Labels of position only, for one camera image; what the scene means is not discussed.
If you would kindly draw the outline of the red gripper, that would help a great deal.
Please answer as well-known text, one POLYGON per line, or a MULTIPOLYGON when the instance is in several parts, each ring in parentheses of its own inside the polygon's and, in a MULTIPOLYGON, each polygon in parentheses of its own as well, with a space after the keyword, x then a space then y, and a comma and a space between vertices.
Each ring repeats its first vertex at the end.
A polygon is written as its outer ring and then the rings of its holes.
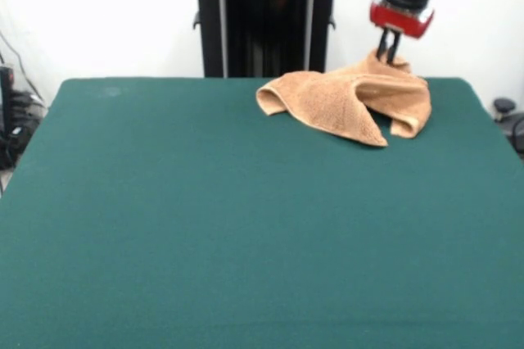
POLYGON ((427 31, 432 22, 435 11, 426 7, 420 11, 406 10, 391 5, 387 0, 372 0, 369 18, 377 27, 383 28, 382 36, 377 46, 376 58, 386 58, 386 63, 393 65, 397 53, 401 34, 410 38, 420 39, 427 31), (393 43, 388 47, 388 36, 393 30, 393 43))

